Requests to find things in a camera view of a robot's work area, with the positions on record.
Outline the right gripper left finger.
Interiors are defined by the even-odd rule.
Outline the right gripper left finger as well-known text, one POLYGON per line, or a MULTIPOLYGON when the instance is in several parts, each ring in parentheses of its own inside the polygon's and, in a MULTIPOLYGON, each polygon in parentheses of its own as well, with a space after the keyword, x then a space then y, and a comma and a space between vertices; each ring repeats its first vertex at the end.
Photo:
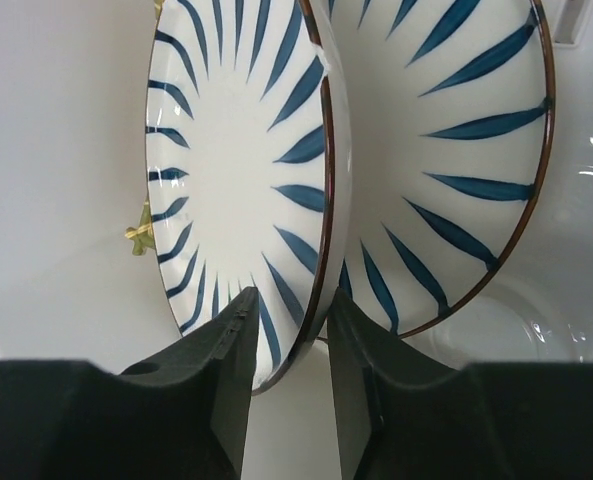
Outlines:
POLYGON ((259 294, 119 375, 78 360, 0 361, 0 479, 237 479, 259 294))

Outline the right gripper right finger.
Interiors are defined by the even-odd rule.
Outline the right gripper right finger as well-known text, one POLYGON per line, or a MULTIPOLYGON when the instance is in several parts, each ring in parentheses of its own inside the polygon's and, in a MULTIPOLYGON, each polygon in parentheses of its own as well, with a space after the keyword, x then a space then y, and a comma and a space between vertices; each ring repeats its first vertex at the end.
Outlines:
POLYGON ((338 291, 327 319, 345 479, 593 479, 593 363, 451 369, 338 291))

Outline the blue striped white plate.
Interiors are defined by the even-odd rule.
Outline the blue striped white plate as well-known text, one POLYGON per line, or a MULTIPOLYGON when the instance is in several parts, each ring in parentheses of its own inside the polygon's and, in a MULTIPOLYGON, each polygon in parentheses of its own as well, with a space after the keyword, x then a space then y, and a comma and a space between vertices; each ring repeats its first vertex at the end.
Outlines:
POLYGON ((545 178, 555 68, 539 1, 325 1, 347 82, 340 286, 408 337, 500 270, 545 178))

